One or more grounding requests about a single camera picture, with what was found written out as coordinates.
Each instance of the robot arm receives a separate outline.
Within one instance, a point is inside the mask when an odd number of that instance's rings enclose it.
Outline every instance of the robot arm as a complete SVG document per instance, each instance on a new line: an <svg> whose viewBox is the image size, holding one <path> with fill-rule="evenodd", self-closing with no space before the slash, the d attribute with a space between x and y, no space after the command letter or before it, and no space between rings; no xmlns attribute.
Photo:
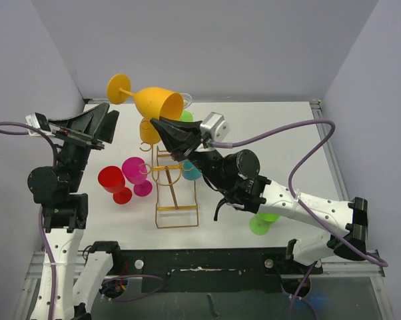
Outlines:
<svg viewBox="0 0 401 320"><path fill-rule="evenodd" d="M98 241L75 285L75 263L88 217L88 195L76 194L92 149L111 143L119 112L100 105L76 117L48 120L38 113L32 124L64 141L52 167L34 169L27 180L33 200L42 205L43 225L51 254L45 254L41 284L31 320L91 319L90 311L109 272L122 267L115 241ZM58 129L51 130L50 125Z"/></svg>
<svg viewBox="0 0 401 320"><path fill-rule="evenodd" d="M213 185L236 210L251 213L275 213L303 223L318 223L298 202L301 199L332 232L337 233L366 253L368 229L367 201L331 201L304 193L294 198L289 189L259 175L260 161L250 150L223 157L212 144L222 141L229 125L222 115L211 113L204 121L182 123L165 118L152 119L167 151L175 161L188 159L202 172L207 184ZM364 260L330 233L312 239L293 239L288 243L287 259L303 265L331 256Z"/></svg>

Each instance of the gray wall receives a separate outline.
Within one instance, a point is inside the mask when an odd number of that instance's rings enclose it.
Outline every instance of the gray wall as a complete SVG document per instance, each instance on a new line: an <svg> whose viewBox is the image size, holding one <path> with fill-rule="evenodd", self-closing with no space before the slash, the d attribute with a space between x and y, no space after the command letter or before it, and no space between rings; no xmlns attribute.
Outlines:
<svg viewBox="0 0 401 320"><path fill-rule="evenodd" d="M34 111L74 114L82 99L30 0L0 0L0 121ZM32 169L51 163L37 138L0 135L0 320L10 319L32 253L40 248L39 206L27 188Z"/></svg>
<svg viewBox="0 0 401 320"><path fill-rule="evenodd" d="M323 98L376 2L33 0L83 97L126 73L229 101Z"/></svg>
<svg viewBox="0 0 401 320"><path fill-rule="evenodd" d="M380 0L324 99L351 197L367 198L371 247L388 260L401 319L401 0Z"/></svg>

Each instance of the screw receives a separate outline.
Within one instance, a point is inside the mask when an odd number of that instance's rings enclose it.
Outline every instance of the screw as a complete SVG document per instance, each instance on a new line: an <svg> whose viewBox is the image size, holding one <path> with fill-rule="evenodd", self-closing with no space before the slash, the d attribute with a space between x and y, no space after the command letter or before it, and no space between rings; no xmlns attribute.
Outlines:
<svg viewBox="0 0 401 320"><path fill-rule="evenodd" d="M267 260L264 262L264 265L266 266L267 269L273 268L273 260L272 260L272 259L267 259Z"/></svg>
<svg viewBox="0 0 401 320"><path fill-rule="evenodd" d="M138 269L138 270L142 269L144 265L145 265L145 263L143 262L143 260L137 260L134 262L134 267L135 267L135 269Z"/></svg>

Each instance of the red plastic cup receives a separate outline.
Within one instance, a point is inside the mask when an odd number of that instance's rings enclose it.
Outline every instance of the red plastic cup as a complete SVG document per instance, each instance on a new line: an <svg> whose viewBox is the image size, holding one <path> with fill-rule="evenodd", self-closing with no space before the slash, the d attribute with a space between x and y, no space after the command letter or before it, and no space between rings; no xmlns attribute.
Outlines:
<svg viewBox="0 0 401 320"><path fill-rule="evenodd" d="M147 180L147 166L145 161L138 157L131 157L122 164L122 173L129 182L134 184L134 193L139 197L146 197L153 190L152 183Z"/></svg>
<svg viewBox="0 0 401 320"><path fill-rule="evenodd" d="M133 193L125 187L125 178L122 171L111 165L100 171L98 180L100 185L107 191L113 194L113 200L119 205L128 203Z"/></svg>

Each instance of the cable clip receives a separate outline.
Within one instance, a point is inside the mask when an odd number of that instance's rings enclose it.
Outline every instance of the cable clip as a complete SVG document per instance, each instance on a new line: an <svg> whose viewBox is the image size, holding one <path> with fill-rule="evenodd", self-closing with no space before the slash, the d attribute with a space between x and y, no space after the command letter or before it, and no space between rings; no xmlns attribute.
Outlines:
<svg viewBox="0 0 401 320"><path fill-rule="evenodd" d="M56 266L68 265L68 263L67 263L67 262L59 262L59 261L56 261L56 262L44 262L43 265L44 265L44 266L47 266L47 267L50 267L50 266L52 266L52 265L56 265Z"/></svg>
<svg viewBox="0 0 401 320"><path fill-rule="evenodd" d="M298 207L298 200L301 198L301 191L300 189L295 190L295 198L294 202L292 203L292 212L296 211L296 208Z"/></svg>

